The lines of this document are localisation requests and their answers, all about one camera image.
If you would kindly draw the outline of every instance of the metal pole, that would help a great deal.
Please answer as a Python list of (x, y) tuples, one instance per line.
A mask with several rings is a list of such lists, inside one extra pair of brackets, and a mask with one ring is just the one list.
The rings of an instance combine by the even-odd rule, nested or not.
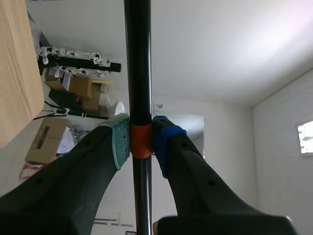
[[(130, 124), (151, 123), (150, 0), (124, 0), (128, 62)], [(151, 156), (133, 153), (138, 235), (151, 235)]]

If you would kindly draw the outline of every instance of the white wall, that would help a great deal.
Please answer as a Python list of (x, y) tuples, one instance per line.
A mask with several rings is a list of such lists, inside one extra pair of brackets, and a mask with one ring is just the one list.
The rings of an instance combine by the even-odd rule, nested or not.
[[(113, 94), (124, 102), (128, 111), (128, 93)], [(153, 96), (153, 99), (164, 105), (165, 113), (204, 116), (204, 148), (207, 162), (244, 201), (256, 206), (252, 110), (164, 96)], [(156, 221), (161, 217), (176, 214), (176, 207), (169, 184), (162, 178), (156, 158), (153, 158), (152, 168), (152, 220)], [(102, 202), (97, 217), (122, 211), (122, 222), (134, 223), (131, 159), (115, 175)]]
[(192, 143), (197, 147), (199, 152), (203, 154), (203, 147), (204, 147), (204, 135), (200, 135), (195, 140), (192, 140)]
[(313, 157), (300, 155), (298, 123), (313, 119), (313, 70), (253, 109), (259, 208), (313, 234)]

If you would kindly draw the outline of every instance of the wooden board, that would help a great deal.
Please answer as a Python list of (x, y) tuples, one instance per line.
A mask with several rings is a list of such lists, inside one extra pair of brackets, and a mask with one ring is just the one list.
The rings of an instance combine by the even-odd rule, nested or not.
[(0, 0), (0, 83), (2, 148), (44, 106), (25, 0)]

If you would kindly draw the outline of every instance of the window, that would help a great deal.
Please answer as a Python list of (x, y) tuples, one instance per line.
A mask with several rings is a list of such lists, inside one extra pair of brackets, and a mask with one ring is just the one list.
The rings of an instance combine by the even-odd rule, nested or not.
[(313, 121), (298, 126), (301, 153), (313, 153)]

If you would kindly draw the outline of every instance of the cardboard box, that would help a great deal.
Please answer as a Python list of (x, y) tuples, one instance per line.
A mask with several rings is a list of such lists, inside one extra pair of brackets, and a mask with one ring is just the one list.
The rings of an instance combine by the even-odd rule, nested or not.
[(100, 107), (99, 107), (99, 101), (100, 101), (100, 86), (93, 85), (91, 89), (91, 99), (83, 99), (84, 112), (88, 114), (95, 114), (100, 115)]
[(54, 89), (54, 90), (57, 90), (57, 91), (67, 92), (67, 90), (65, 89), (65, 87), (62, 85), (62, 83), (61, 83), (58, 79), (53, 80), (53, 81), (45, 81), (45, 83), (46, 83), (51, 89)]
[(74, 93), (82, 99), (91, 99), (92, 82), (89, 77), (72, 77), (69, 84), (68, 92)]
[(54, 161), (67, 127), (70, 127), (70, 123), (66, 119), (44, 118), (25, 161), (40, 164), (49, 164)]
[(48, 69), (46, 74), (45, 74), (45, 83), (54, 90), (57, 91), (64, 91), (66, 92), (67, 90), (63, 86), (63, 84), (60, 82), (59, 78), (54, 77), (54, 70), (53, 69)]

